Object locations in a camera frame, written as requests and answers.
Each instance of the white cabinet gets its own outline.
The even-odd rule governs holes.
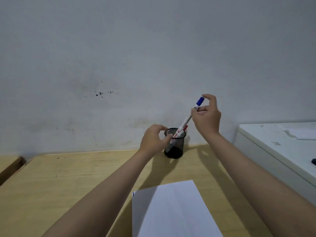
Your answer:
[[[316,206],[316,165],[311,163],[316,140],[297,140],[277,124],[243,124],[234,144]]]

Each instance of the black mesh pen holder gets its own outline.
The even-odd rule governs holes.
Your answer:
[[[178,128],[169,128],[165,131],[165,136],[168,134],[175,134]],[[184,137],[186,137],[186,132],[184,131],[181,136],[171,139],[168,146],[165,148],[164,153],[167,157],[172,159],[178,159],[183,155],[183,145]]]

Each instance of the sheet of paper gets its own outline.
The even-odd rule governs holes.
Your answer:
[[[223,237],[192,180],[133,192],[133,237]]]

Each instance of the wooden desk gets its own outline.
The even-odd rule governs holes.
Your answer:
[[[0,187],[0,236],[41,236],[63,213],[136,151],[43,155]],[[271,236],[209,146],[190,147],[182,158],[163,153],[144,168],[133,191],[192,179],[223,236]],[[132,236],[132,196],[108,236]]]
[[[0,156],[0,185],[26,163],[20,156]]]

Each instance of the right hand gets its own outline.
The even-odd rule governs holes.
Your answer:
[[[195,127],[205,138],[207,135],[219,134],[219,122],[221,112],[217,109],[216,96],[203,94],[204,98],[210,101],[209,105],[201,106],[198,109],[192,108],[191,114]]]

